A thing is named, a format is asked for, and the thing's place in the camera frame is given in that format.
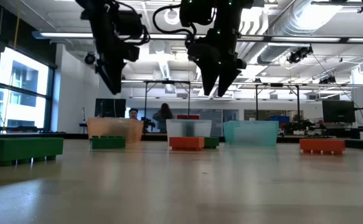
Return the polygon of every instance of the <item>red box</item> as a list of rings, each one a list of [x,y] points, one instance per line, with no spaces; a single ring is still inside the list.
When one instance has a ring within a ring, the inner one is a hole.
[[[338,139],[300,139],[300,149],[304,153],[320,154],[335,154],[341,155],[346,150],[344,140]]]
[[[205,147],[205,138],[170,137],[169,146],[174,151],[201,151]]]

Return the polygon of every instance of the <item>desk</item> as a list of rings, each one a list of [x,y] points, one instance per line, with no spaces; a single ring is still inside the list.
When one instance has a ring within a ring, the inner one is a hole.
[[[87,132],[88,132],[87,123],[80,123],[79,124],[79,132],[80,132],[80,129],[82,129],[82,131],[83,131],[82,134],[87,134]]]

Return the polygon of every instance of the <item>green block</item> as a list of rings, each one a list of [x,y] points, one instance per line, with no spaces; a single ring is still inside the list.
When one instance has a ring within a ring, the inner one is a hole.
[[[56,160],[57,156],[47,156],[47,160]]]
[[[126,140],[120,138],[90,139],[90,149],[119,149],[126,147]]]
[[[0,139],[0,162],[61,155],[62,138]]]
[[[17,160],[18,164],[28,164],[30,163],[29,159],[18,159]]]
[[[220,145],[219,137],[206,137],[205,138],[205,148],[215,149],[219,145]]]
[[[43,162],[45,161],[45,157],[35,157],[33,158],[33,162]]]

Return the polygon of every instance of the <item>person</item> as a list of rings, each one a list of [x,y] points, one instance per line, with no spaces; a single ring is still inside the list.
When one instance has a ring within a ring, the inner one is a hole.
[[[158,129],[161,133],[166,133],[166,120],[173,119],[169,105],[163,103],[161,109],[154,114],[153,119],[158,122]]]
[[[138,110],[135,108],[132,108],[129,110],[129,118],[130,119],[137,119]]]

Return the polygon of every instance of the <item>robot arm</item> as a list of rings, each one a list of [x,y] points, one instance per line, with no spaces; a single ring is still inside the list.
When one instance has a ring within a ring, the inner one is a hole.
[[[189,59],[197,64],[202,72],[205,95],[209,95],[219,78],[219,96],[223,96],[232,82],[241,73],[239,69],[247,64],[238,59],[235,52],[239,33],[242,9],[251,8],[254,0],[182,0],[180,5],[180,21],[183,27],[192,27],[194,33],[186,29],[173,31],[161,30],[155,23],[155,15],[169,6],[159,8],[154,13],[154,25],[163,33],[187,32],[186,47]],[[206,26],[214,20],[213,28],[205,37],[195,40],[194,23]]]
[[[147,28],[141,23],[141,14],[131,6],[114,0],[76,0],[84,8],[81,19],[89,20],[92,28],[97,60],[87,60],[95,63],[96,73],[99,73],[109,90],[115,95],[121,91],[121,72],[125,60],[135,62],[139,57],[138,45],[149,42]],[[119,10],[120,6],[130,10]],[[118,35],[127,35],[120,39]],[[125,42],[139,39],[138,43]]]

